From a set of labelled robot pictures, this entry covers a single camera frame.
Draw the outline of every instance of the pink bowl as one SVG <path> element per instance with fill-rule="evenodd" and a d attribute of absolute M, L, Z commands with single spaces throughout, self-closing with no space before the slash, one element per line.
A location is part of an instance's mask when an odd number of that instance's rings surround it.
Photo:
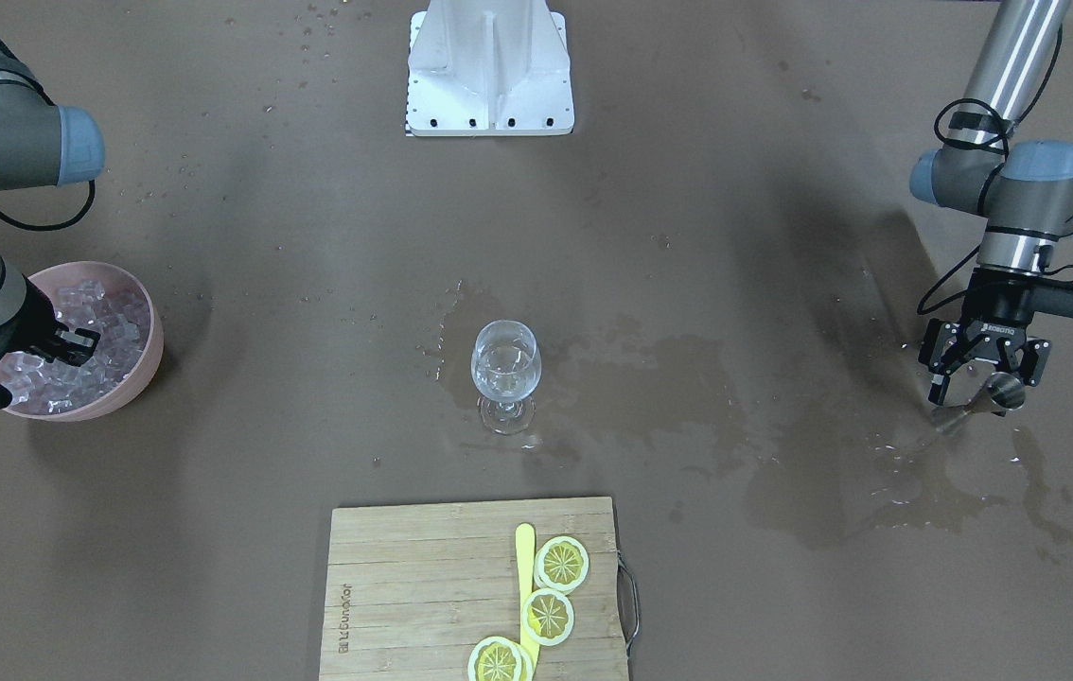
<path fill-rule="evenodd" d="M 137 280 L 137 277 L 129 275 L 123 268 L 113 266 L 113 264 L 78 262 L 64 263 L 47 268 L 44 271 L 38 271 L 35 275 L 28 277 L 28 279 L 38 288 L 44 291 L 44 296 L 48 296 L 48 299 L 55 307 L 58 305 L 58 288 L 77 285 L 79 281 L 87 279 L 99 281 L 100 284 L 103 284 L 107 293 L 132 291 L 132 293 L 137 294 L 137 296 L 141 296 L 148 302 L 148 307 L 150 308 L 150 329 L 148 329 L 146 339 L 144 340 L 142 356 L 132 370 L 129 371 L 129 379 L 124 379 L 118 383 L 115 388 L 112 388 L 112 393 L 107 393 L 106 396 L 100 397 L 99 400 L 90 404 L 83 404 L 75 410 L 70 410 L 68 413 L 24 413 L 19 411 L 21 404 L 8 406 L 4 410 L 6 413 L 13 413 L 23 418 L 56 421 L 99 418 L 101 415 L 113 413 L 120 409 L 120 406 L 129 404 L 134 397 L 138 396 L 150 384 L 150 380 L 155 379 L 157 368 L 162 361 L 162 319 L 157 313 L 155 301 L 150 299 L 150 294 L 148 294 L 148 291 L 142 285 L 141 281 Z"/>

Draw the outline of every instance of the glass base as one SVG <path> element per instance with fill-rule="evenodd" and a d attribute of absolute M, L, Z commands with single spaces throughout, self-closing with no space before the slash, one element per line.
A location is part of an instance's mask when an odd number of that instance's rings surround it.
<path fill-rule="evenodd" d="M 532 423 L 532 398 L 525 397 L 519 402 L 495 402 L 480 397 L 476 413 L 482 417 L 482 426 L 499 435 L 514 435 Z"/>

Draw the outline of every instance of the metal handle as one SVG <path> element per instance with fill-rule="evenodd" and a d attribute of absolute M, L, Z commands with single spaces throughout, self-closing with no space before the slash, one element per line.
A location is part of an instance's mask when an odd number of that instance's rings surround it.
<path fill-rule="evenodd" d="M 624 656 L 633 656 L 633 641 L 635 641 L 638 631 L 642 630 L 642 599 L 638 592 L 636 592 L 636 578 L 633 578 L 633 573 L 630 572 L 629 566 L 624 565 L 624 557 L 619 551 L 616 551 L 616 576 L 618 578 L 623 576 L 624 581 L 629 582 L 630 598 L 633 601 L 633 628 L 627 634 L 624 633 L 623 622 L 620 626 L 621 634 L 624 637 Z"/>

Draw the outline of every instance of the white plastic mount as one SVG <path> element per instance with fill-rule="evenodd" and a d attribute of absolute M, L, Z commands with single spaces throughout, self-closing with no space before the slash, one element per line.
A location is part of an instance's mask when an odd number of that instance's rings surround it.
<path fill-rule="evenodd" d="M 410 134 L 574 129 L 565 17 L 545 0 L 431 0 L 411 18 Z"/>

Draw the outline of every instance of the clear liquid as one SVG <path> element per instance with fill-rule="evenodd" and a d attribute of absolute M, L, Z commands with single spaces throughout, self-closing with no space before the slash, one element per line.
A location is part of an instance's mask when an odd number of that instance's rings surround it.
<path fill-rule="evenodd" d="M 541 362 L 517 340 L 505 340 L 482 350 L 473 362 L 473 384 L 495 402 L 518 402 L 541 382 Z"/>

